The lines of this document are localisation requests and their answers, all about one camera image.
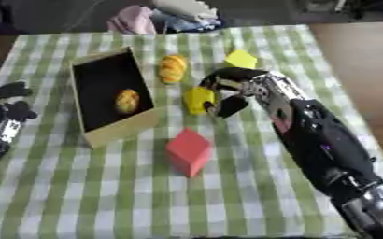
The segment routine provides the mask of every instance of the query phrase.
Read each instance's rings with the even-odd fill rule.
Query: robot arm
[[[306,178],[330,197],[350,228],[365,238],[383,239],[383,180],[373,171],[375,158],[323,104],[287,77],[261,70],[223,68],[201,86],[236,92],[219,104],[205,105],[209,113],[224,118],[254,96]]]
[[[0,158],[8,152],[22,125],[27,120],[37,117],[37,114],[24,101],[10,104],[6,100],[12,97],[28,96],[31,93],[32,91],[27,89],[23,82],[14,82],[0,87]]]

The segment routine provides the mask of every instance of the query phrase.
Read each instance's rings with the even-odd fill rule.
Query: green checkered tablecloth
[[[91,150],[80,134],[68,62],[132,46],[160,124],[129,140]],[[233,49],[258,67],[286,74],[353,129],[380,160],[367,130],[306,26],[232,28],[209,34],[22,35],[0,70],[0,85],[26,81],[39,118],[28,121],[0,161],[0,237],[146,238],[187,235],[324,235],[349,233],[327,198],[306,181],[255,101],[218,122],[187,114],[181,96],[222,65]],[[185,80],[164,85],[157,62],[180,53]],[[193,179],[165,157],[167,139],[191,127],[213,143]]]

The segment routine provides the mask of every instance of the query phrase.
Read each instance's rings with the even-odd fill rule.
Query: red block
[[[200,134],[185,128],[167,144],[167,154],[178,170],[193,177],[210,157],[210,142]]]

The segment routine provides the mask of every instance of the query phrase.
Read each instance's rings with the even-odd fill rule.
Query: yellow block
[[[215,93],[203,87],[193,87],[191,90],[184,93],[184,103],[193,115],[204,114],[204,102],[215,102]]]
[[[236,49],[226,57],[225,62],[235,67],[254,69],[257,65],[257,58],[251,56],[244,50]]]

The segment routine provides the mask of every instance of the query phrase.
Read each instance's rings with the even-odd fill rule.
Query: cable
[[[106,0],[96,0],[87,10],[84,11],[84,13],[81,14],[81,16],[76,20],[76,22],[72,25],[69,25],[64,28],[64,32],[72,31],[74,28],[78,27],[82,22],[87,18],[92,11],[99,5],[105,2]]]

